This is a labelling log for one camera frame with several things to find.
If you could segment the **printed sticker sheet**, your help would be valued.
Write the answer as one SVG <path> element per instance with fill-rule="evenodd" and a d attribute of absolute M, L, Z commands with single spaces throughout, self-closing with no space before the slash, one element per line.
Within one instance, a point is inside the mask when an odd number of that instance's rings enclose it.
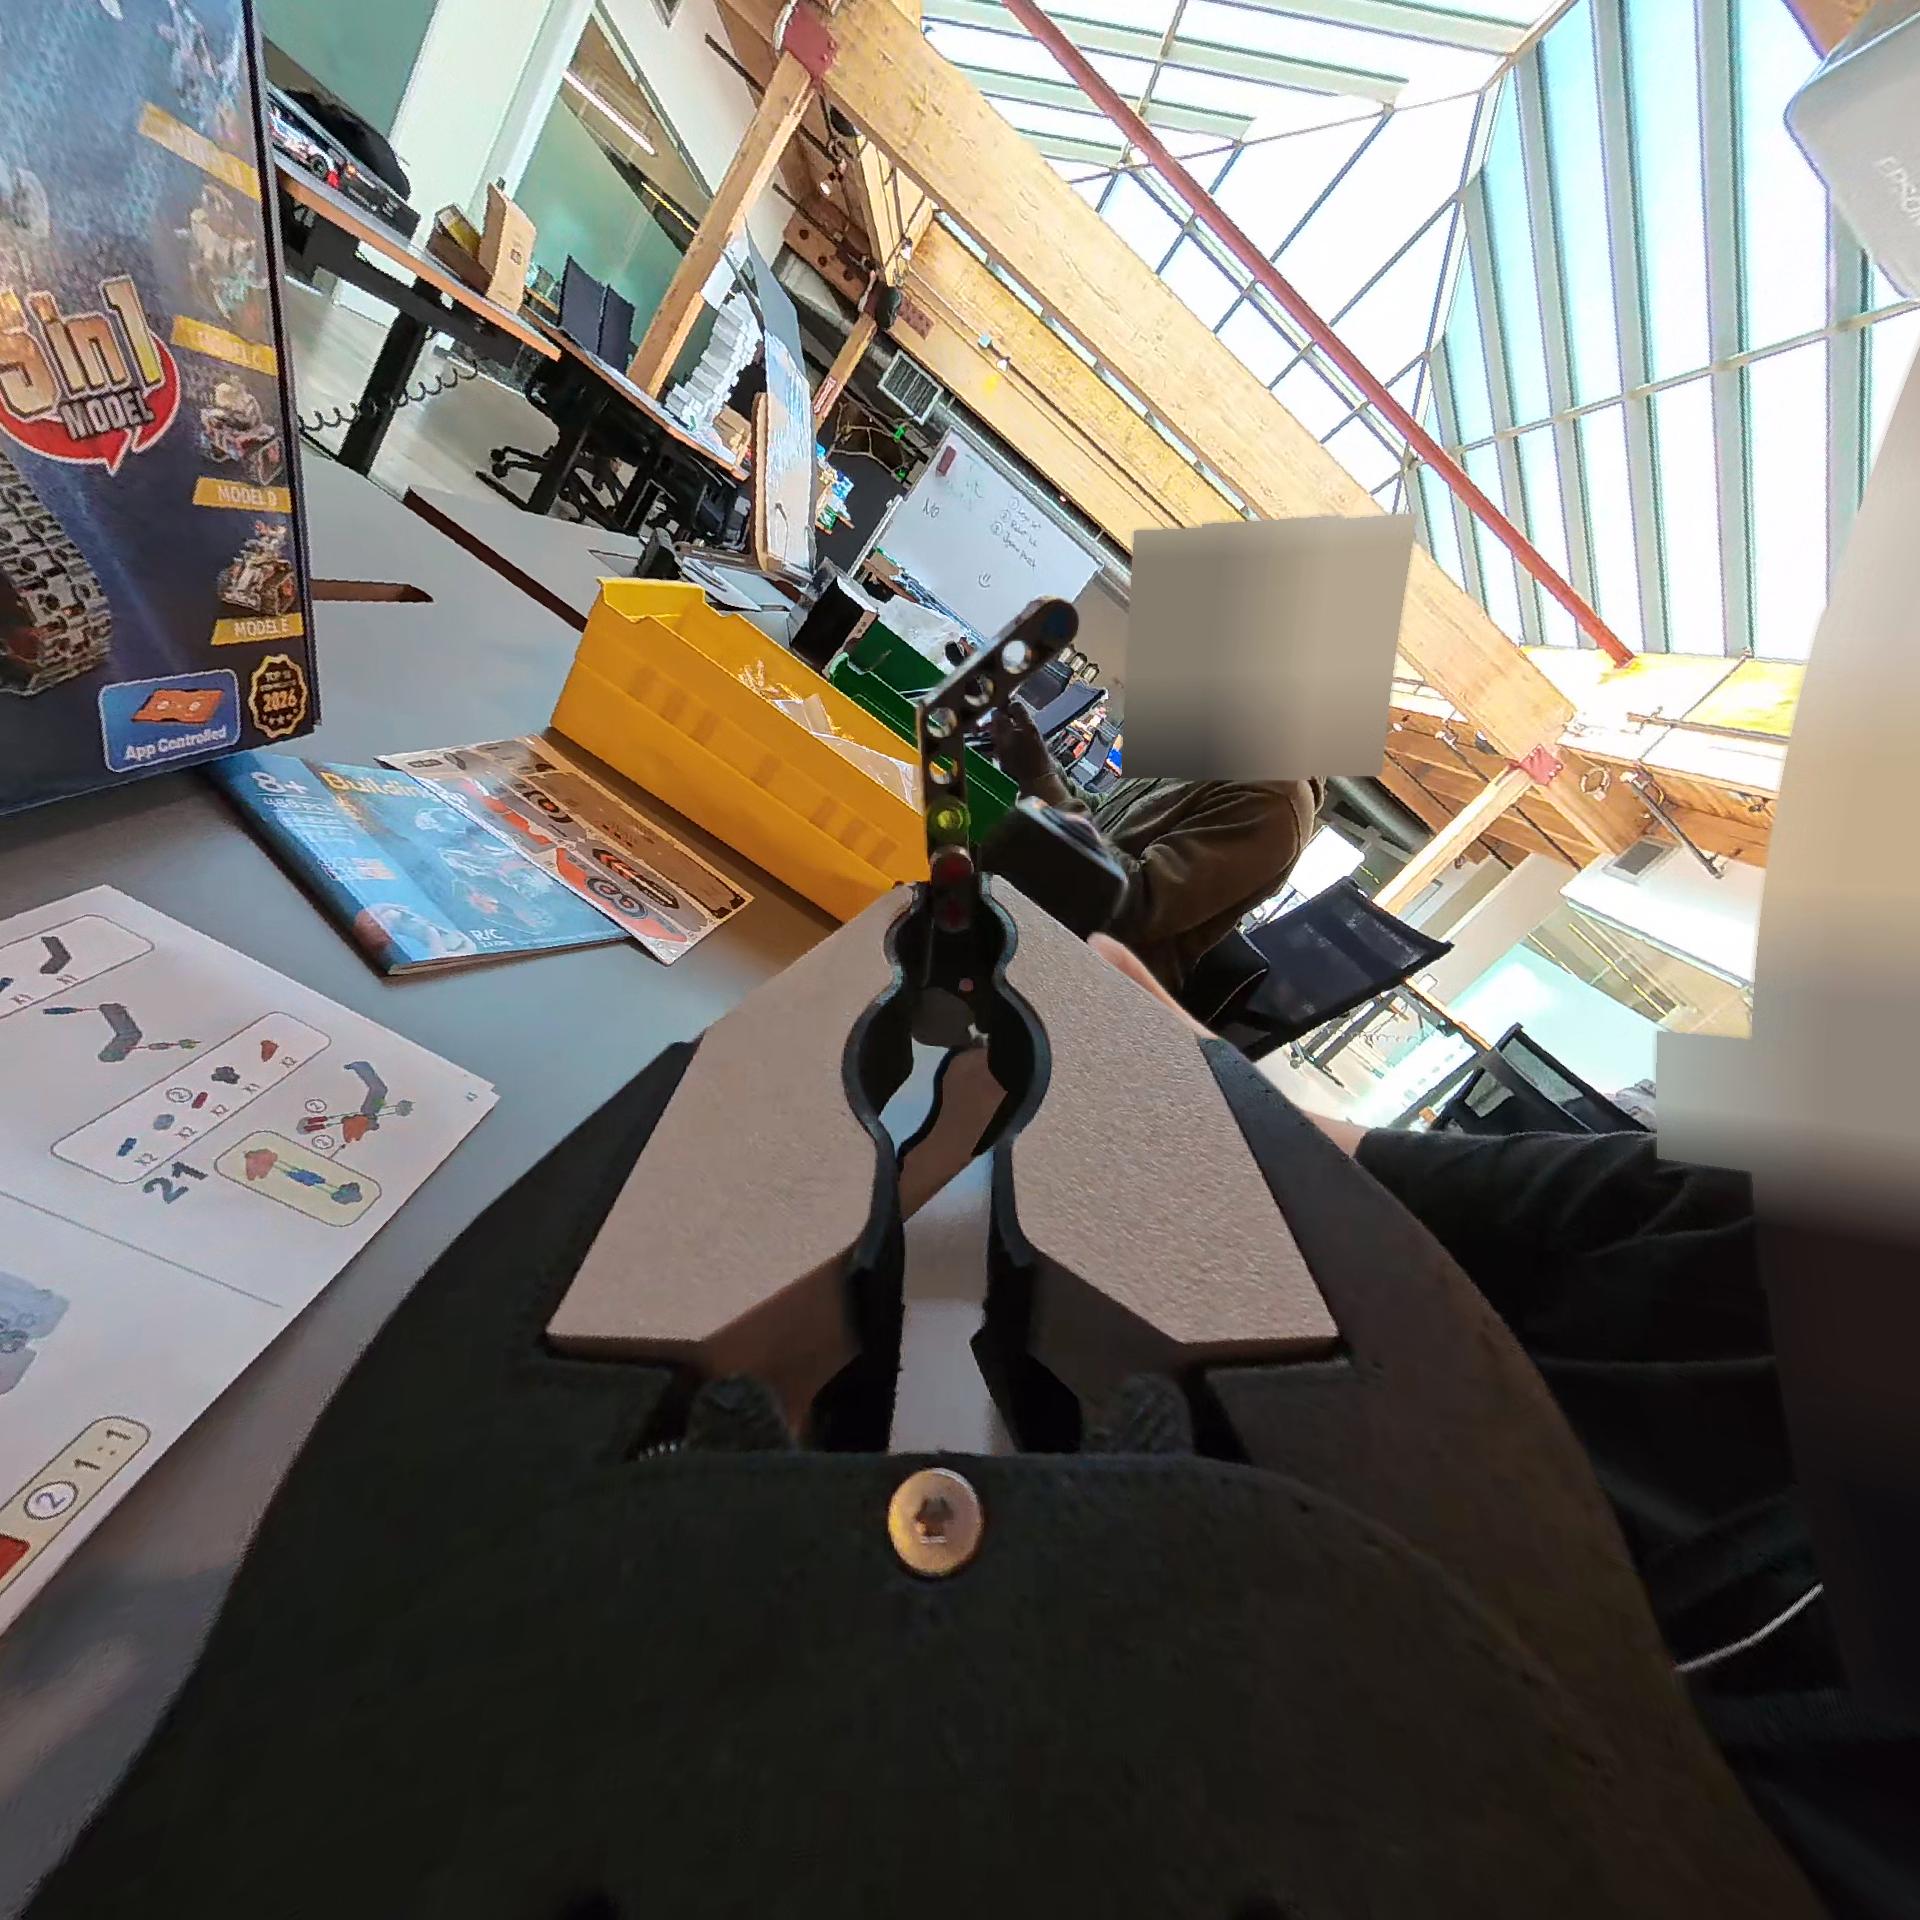
<path fill-rule="evenodd" d="M 396 751 L 380 763 L 531 858 L 664 965 L 754 902 L 703 852 L 540 733 Z"/>

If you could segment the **black mesh office chair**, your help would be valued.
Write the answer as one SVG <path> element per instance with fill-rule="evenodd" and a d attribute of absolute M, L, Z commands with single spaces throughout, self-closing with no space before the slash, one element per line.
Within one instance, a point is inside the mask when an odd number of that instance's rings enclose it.
<path fill-rule="evenodd" d="M 1341 877 L 1269 922 L 1227 931 L 1188 973 L 1181 1005 L 1258 1062 L 1451 952 L 1451 940 L 1399 920 Z"/>
<path fill-rule="evenodd" d="M 1650 1135 L 1653 1125 L 1598 1091 L 1520 1023 L 1465 1062 L 1458 1085 L 1438 1104 L 1436 1135 Z"/>

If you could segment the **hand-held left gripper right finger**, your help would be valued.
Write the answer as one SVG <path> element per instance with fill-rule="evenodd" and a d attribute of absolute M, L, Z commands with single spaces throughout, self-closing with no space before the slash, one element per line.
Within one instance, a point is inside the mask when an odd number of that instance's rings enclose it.
<path fill-rule="evenodd" d="M 1023 1452 L 1074 1452 L 1128 1380 L 1342 1360 L 1195 1020 L 1008 879 L 992 982 L 1028 1085 L 992 1152 L 981 1372 Z"/>

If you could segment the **open white instruction booklet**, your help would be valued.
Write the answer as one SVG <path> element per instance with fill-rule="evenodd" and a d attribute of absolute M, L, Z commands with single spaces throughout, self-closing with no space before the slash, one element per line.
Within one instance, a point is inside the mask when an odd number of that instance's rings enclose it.
<path fill-rule="evenodd" d="M 4 1628 L 496 1102 L 110 886 L 4 917 Z"/>

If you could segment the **blue cover instruction booklet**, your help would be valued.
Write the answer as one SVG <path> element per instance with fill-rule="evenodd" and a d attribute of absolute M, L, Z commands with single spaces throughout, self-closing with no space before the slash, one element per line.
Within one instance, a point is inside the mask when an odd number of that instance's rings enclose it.
<path fill-rule="evenodd" d="M 207 773 L 384 978 L 625 942 L 608 915 L 410 773 L 269 750 Z"/>

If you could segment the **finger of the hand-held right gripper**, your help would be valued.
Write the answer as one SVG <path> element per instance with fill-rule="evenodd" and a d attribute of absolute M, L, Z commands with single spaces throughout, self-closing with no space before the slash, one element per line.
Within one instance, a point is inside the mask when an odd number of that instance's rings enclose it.
<path fill-rule="evenodd" d="M 925 1120 L 896 1152 L 900 1207 L 925 1207 L 992 1147 L 1005 1100 L 986 1046 L 947 1053 Z"/>

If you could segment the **yellow plastic bin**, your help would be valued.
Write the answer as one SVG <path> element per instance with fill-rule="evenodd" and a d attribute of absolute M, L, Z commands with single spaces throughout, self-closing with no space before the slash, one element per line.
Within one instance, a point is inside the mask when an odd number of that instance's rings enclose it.
<path fill-rule="evenodd" d="M 839 922 L 929 875 L 923 806 L 865 778 L 729 666 L 787 654 L 703 588 L 605 577 L 551 715 L 622 773 Z"/>

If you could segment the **brown cardboard box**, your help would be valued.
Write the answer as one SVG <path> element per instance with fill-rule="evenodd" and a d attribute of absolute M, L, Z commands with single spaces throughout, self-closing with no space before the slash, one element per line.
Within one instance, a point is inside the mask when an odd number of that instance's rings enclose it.
<path fill-rule="evenodd" d="M 446 204 L 437 216 L 427 253 L 459 284 L 480 294 L 492 306 L 521 314 L 526 281 L 535 270 L 536 226 L 505 189 L 501 180 L 486 186 L 485 218 L 474 222 L 459 206 Z"/>

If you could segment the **red ceiling pipe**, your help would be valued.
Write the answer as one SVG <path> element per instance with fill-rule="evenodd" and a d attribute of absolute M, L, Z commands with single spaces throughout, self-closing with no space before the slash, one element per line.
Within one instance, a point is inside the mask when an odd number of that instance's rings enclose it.
<path fill-rule="evenodd" d="M 1600 612 L 1577 589 L 1565 574 L 1525 536 L 1500 509 L 1492 495 L 1477 485 L 1472 474 L 1438 441 L 1425 423 L 1392 393 L 1376 371 L 1342 340 L 1313 304 L 1284 277 L 1276 263 L 1242 232 L 1219 200 L 1206 192 L 1188 165 L 1164 143 L 1158 131 L 1126 102 L 1126 97 L 1098 72 L 1093 59 L 1072 42 L 1053 15 L 1034 2 L 1007 2 L 1007 12 L 1021 28 L 1065 70 L 1095 108 L 1137 148 L 1188 212 L 1209 228 L 1213 238 L 1231 251 L 1250 280 L 1299 325 L 1308 348 L 1332 365 L 1356 395 L 1380 414 L 1402 438 L 1406 448 L 1433 469 L 1454 499 L 1481 522 L 1509 551 L 1513 563 L 1553 597 L 1575 621 L 1577 629 L 1603 651 L 1612 666 L 1633 666 L 1638 655 L 1609 626 Z"/>

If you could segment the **white projector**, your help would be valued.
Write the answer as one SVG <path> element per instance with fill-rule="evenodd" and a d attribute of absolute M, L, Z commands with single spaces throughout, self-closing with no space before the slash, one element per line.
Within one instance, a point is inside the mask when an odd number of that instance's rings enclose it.
<path fill-rule="evenodd" d="M 1787 125 L 1862 251 L 1917 299 L 1919 3 L 1866 7 L 1788 100 Z"/>

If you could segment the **clear plastic bag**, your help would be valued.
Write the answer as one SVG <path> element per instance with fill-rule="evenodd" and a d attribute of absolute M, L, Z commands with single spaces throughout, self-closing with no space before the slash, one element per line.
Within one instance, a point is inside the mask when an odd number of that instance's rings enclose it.
<path fill-rule="evenodd" d="M 900 804 L 919 807 L 925 802 L 923 773 L 905 733 L 835 689 L 804 660 L 779 649 L 757 649 L 732 661 L 729 672 L 763 703 L 822 741 Z"/>

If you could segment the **large blue toy kit box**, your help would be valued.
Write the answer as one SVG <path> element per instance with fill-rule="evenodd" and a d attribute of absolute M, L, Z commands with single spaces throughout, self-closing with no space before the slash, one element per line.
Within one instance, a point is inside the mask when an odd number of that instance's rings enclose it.
<path fill-rule="evenodd" d="M 2 810 L 322 721 L 245 2 L 2 5 Z"/>

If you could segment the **toy race car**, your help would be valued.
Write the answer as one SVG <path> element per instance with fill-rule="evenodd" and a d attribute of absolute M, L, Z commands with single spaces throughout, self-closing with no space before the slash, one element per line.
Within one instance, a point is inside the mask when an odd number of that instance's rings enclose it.
<path fill-rule="evenodd" d="M 345 197 L 408 206 L 412 181 L 389 137 L 354 108 L 314 89 L 269 86 L 275 145 Z"/>

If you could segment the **green plastic bin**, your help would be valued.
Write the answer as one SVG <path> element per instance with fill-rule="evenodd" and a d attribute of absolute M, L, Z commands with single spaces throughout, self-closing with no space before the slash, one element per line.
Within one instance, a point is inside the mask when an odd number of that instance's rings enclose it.
<path fill-rule="evenodd" d="M 921 695 L 942 684 L 954 669 L 947 658 L 926 658 L 905 635 L 880 620 L 872 621 L 833 661 L 829 684 L 854 705 L 872 713 L 912 751 Z M 986 751 L 990 733 L 984 721 L 969 721 L 965 767 L 970 806 L 970 844 L 978 848 L 1019 800 L 1019 784 Z"/>

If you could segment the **whiteboard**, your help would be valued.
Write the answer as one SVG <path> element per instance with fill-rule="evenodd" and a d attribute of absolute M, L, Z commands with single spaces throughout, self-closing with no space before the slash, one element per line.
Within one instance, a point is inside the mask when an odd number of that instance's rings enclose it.
<path fill-rule="evenodd" d="M 1098 548 L 952 427 L 876 532 L 875 554 L 982 635 L 1033 601 L 1076 601 L 1103 571 Z"/>

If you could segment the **small black box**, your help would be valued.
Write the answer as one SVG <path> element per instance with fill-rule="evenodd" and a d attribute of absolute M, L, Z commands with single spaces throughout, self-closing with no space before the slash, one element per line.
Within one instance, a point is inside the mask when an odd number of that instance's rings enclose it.
<path fill-rule="evenodd" d="M 787 647 L 829 678 L 835 661 L 875 624 L 880 601 L 845 571 L 829 567 L 787 629 Z"/>

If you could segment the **person's black shirt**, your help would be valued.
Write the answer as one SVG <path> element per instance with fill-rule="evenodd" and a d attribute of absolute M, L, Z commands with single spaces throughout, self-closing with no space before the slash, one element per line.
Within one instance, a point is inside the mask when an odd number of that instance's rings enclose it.
<path fill-rule="evenodd" d="M 1819 1593 L 1755 1198 L 1648 1133 L 1374 1129 L 1356 1162 L 1497 1309 L 1587 1450 L 1661 1639 L 1836 1915 L 1902 1915 Z"/>

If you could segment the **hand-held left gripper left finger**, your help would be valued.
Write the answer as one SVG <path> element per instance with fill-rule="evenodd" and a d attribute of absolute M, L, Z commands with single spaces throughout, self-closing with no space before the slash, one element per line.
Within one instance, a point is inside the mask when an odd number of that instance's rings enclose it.
<path fill-rule="evenodd" d="M 544 1336 L 560 1354 L 769 1386 L 820 1448 L 887 1448 L 914 1070 L 899 886 L 701 1035 Z"/>

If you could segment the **background work table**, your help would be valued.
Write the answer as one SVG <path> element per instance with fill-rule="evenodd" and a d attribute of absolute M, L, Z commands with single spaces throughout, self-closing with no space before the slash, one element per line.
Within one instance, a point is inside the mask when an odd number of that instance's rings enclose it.
<path fill-rule="evenodd" d="M 275 153 L 272 170 L 284 268 L 334 275 L 391 320 L 359 399 L 337 419 L 340 465 L 371 475 L 399 411 L 424 404 L 417 378 L 434 335 L 491 359 L 513 349 L 548 364 L 560 358 L 543 328 L 471 288 L 444 261 L 373 219 L 289 155 Z"/>
<path fill-rule="evenodd" d="M 751 539 L 751 467 L 559 325 L 535 325 L 557 358 L 539 359 L 525 393 L 557 438 L 546 452 L 494 445 L 476 479 L 539 515 L 740 555 Z"/>

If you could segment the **dark grey angled toy beam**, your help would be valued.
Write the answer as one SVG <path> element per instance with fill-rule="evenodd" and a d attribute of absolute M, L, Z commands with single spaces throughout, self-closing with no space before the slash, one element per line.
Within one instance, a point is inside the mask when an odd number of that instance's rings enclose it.
<path fill-rule="evenodd" d="M 1044 644 L 1037 629 L 1037 612 L 1048 595 L 1031 601 L 999 635 L 978 645 L 938 685 L 921 693 L 916 748 L 925 787 L 925 814 L 940 800 L 966 804 L 966 731 L 969 721 L 989 726 L 1040 667 L 1058 660 L 1072 644 Z"/>

